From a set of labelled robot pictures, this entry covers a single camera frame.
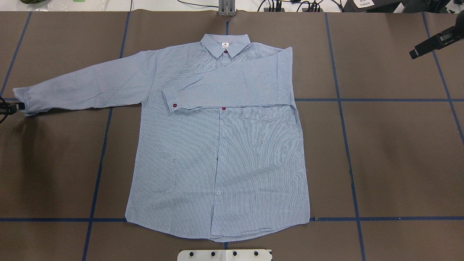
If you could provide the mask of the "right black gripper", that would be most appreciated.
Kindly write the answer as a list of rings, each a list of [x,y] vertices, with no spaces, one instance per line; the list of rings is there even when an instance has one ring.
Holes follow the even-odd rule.
[[[454,26],[429,37],[409,52],[412,59],[419,58],[435,50],[440,50],[464,38],[464,15],[459,14]]]

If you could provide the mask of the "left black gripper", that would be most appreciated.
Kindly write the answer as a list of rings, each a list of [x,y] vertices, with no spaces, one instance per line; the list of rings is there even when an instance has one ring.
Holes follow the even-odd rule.
[[[0,98],[0,114],[3,116],[13,115],[18,111],[25,109],[25,103],[22,102],[7,102],[5,99]]]

